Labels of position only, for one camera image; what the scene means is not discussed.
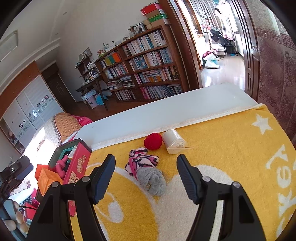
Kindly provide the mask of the gloved left hand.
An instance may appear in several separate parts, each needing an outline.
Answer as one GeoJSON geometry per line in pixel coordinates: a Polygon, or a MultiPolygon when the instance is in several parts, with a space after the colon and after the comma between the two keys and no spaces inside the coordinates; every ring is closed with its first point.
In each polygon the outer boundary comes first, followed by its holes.
{"type": "Polygon", "coordinates": [[[25,236],[28,234],[29,226],[26,224],[22,213],[19,211],[19,204],[11,199],[4,202],[4,211],[8,217],[2,218],[6,228],[12,232],[18,229],[25,236]]]}

